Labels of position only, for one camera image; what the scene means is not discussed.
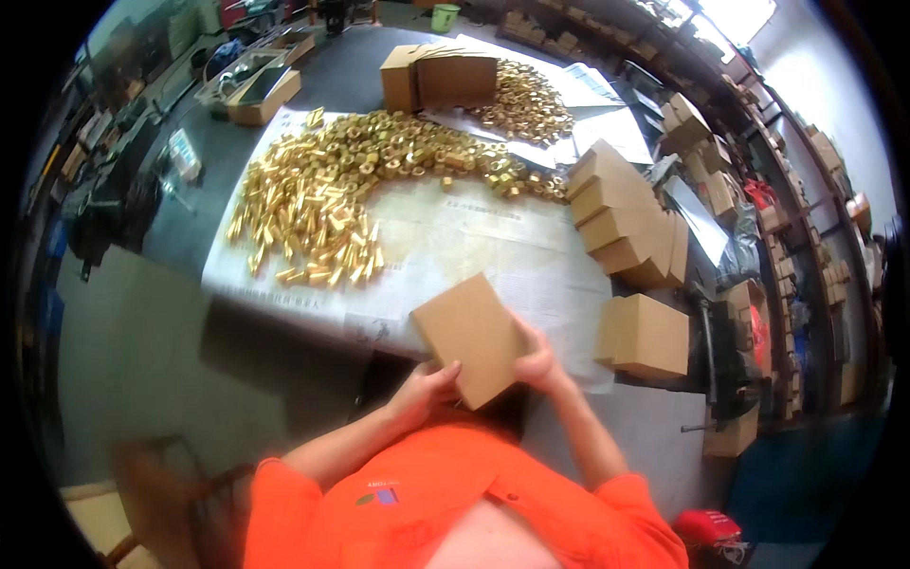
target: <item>green bucket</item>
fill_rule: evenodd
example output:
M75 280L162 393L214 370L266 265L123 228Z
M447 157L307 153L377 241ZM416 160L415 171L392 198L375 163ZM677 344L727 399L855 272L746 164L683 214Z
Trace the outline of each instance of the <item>green bucket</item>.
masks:
M438 34L447 34L460 11L461 7L454 4L436 4L433 6L433 22L430 27Z

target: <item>orange shirt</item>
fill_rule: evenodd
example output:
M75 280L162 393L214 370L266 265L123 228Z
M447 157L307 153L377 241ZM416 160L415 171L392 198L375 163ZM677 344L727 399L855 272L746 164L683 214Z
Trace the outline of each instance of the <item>orange shirt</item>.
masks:
M476 424L414 432L325 495L278 459L252 485L245 569L422 567L484 495L519 513L565 567L687 567L647 482L594 493Z

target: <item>pile of brass standoffs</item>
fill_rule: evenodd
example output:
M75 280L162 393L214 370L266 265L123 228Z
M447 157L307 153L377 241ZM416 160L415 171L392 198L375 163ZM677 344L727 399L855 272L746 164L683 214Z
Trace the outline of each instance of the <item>pile of brass standoffs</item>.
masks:
M227 239L250 239L255 277L266 257L283 254L288 268L275 277L291 284L359 285L385 266L379 224L364 201L384 179L482 175L499 196L533 194L564 201L564 181L528 171L503 143L436 125L400 111L350 114L323 124L323 109L307 115L308 132L282 135L248 165Z
M559 91L531 66L500 59L496 69L496 105L473 108L484 127L507 140L520 139L549 147L570 137L574 119L560 101Z

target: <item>floor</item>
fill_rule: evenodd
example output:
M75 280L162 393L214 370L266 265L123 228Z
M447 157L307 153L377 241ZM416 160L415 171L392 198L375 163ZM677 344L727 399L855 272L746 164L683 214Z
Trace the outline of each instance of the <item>floor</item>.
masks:
M421 31L410 5L381 3L384 25ZM492 39L460 18L452 32ZM183 433L206 469L281 452L343 424L354 412L367 361L213 300L190 281L112 248L84 283L68 251L58 280L66 304L59 365L64 440L48 454L58 483L108 477L105 448L124 438ZM723 504L731 465L702 458L704 396L616 385L591 404L651 481L668 518ZM522 445L569 477L552 408L531 410Z

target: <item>chair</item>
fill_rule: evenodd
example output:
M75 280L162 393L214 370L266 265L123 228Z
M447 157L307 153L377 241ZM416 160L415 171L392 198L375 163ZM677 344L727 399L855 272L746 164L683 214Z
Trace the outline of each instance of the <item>chair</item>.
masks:
M191 474L165 466L165 452L182 444ZM167 569L230 569L243 561L248 511L234 486L254 472L244 463L207 478L182 435L119 442L109 450L116 488L132 534L104 555L116 567L138 545Z

